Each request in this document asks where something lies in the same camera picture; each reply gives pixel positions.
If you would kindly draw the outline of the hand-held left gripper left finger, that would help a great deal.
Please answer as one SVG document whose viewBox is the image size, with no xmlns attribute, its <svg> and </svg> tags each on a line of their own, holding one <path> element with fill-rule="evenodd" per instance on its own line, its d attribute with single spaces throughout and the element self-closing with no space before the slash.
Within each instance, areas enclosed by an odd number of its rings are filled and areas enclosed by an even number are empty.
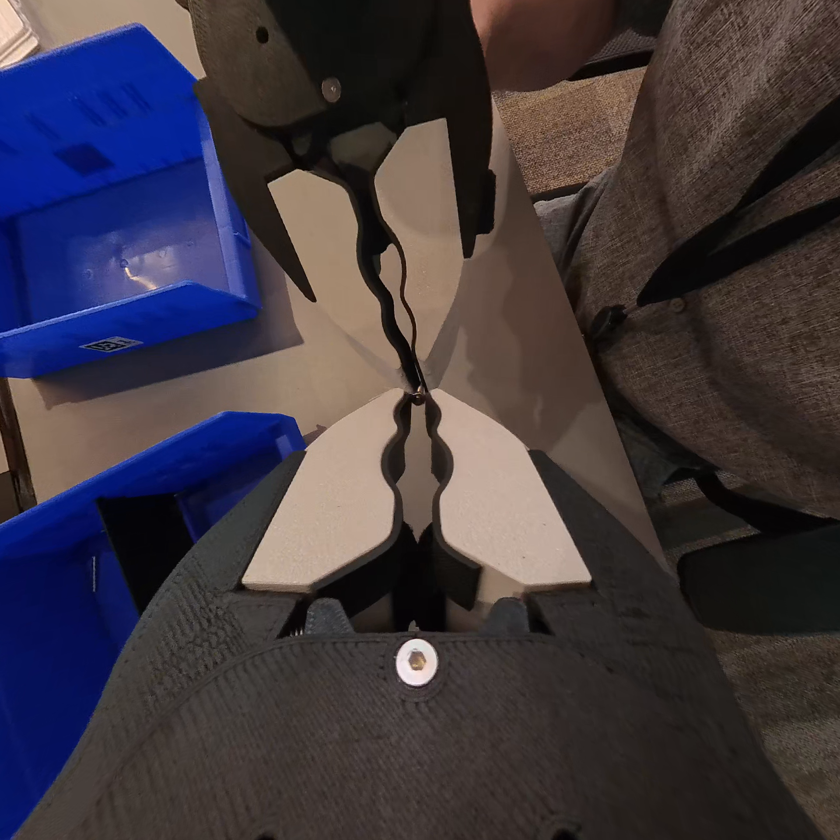
<svg viewBox="0 0 840 840">
<path fill-rule="evenodd" d="M 310 444 L 242 579 L 253 592 L 313 594 L 390 549 L 403 525 L 414 394 L 391 389 Z"/>
</svg>

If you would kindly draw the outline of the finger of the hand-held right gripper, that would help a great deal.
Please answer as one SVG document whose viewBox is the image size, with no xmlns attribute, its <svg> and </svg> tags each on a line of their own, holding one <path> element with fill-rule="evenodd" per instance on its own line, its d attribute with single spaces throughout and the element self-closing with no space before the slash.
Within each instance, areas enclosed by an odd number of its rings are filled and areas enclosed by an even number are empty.
<svg viewBox="0 0 840 840">
<path fill-rule="evenodd" d="M 406 129 L 375 174 L 374 188 L 395 240 L 382 256 L 381 278 L 393 296 L 396 325 L 432 391 L 452 365 L 471 280 L 446 121 Z"/>
<path fill-rule="evenodd" d="M 367 230 L 350 190 L 302 170 L 269 182 L 268 190 L 322 313 L 369 366 L 412 391 L 417 361 L 398 324 L 394 295 L 366 248 Z"/>
</svg>

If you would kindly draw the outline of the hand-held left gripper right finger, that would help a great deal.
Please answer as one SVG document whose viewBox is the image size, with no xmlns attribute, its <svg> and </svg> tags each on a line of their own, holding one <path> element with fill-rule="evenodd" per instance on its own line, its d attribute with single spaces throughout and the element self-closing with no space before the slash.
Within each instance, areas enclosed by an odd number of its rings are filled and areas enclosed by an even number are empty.
<svg viewBox="0 0 840 840">
<path fill-rule="evenodd" d="M 433 565 L 464 610 L 504 597 L 582 589 L 592 574 L 529 448 L 450 394 L 429 394 L 426 428 L 438 487 Z"/>
</svg>

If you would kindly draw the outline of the blue plastic bin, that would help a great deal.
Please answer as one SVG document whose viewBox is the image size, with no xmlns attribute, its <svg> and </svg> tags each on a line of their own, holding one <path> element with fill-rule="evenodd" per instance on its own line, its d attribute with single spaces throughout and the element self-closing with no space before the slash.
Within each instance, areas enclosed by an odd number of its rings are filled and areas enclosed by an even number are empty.
<svg viewBox="0 0 840 840">
<path fill-rule="evenodd" d="M 249 231 L 195 80 L 140 24 L 2 70 L 2 377 L 260 310 Z"/>
</svg>

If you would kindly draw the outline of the blue bin with black divider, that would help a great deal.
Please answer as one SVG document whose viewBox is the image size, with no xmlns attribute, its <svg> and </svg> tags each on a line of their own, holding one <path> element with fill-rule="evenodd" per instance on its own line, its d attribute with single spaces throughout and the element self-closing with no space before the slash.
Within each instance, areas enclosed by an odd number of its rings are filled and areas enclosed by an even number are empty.
<svg viewBox="0 0 840 840">
<path fill-rule="evenodd" d="M 196 543 L 305 447 L 292 416 L 220 413 L 2 524 L 2 838 L 16 834 L 77 746 L 141 616 L 97 500 L 174 493 Z"/>
</svg>

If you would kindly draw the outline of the person's right forearm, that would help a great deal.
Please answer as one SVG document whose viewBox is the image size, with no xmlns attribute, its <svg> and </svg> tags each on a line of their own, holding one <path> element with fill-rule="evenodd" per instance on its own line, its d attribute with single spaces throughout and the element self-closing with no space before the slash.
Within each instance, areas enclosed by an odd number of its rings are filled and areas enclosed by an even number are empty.
<svg viewBox="0 0 840 840">
<path fill-rule="evenodd" d="M 567 80 L 612 38 L 615 1 L 472 1 L 492 91 Z"/>
</svg>

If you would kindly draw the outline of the black bin divider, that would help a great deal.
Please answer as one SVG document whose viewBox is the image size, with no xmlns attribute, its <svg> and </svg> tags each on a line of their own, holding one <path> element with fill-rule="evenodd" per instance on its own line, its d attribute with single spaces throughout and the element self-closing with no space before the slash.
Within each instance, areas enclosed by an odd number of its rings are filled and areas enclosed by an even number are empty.
<svg viewBox="0 0 840 840">
<path fill-rule="evenodd" d="M 143 614 L 194 539 L 175 493 L 101 497 L 98 513 L 138 614 Z"/>
</svg>

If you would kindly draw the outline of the person's grey shirt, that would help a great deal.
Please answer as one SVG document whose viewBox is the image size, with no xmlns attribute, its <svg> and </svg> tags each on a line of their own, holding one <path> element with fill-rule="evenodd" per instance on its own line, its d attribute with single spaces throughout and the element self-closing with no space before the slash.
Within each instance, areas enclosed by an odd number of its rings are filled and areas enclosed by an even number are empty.
<svg viewBox="0 0 840 840">
<path fill-rule="evenodd" d="M 656 37 L 620 161 L 536 204 L 581 326 L 635 303 L 722 222 L 689 284 L 631 312 L 595 352 L 650 436 L 838 518 L 838 129 L 812 162 L 757 183 L 838 104 L 839 2 L 618 2 Z"/>
</svg>

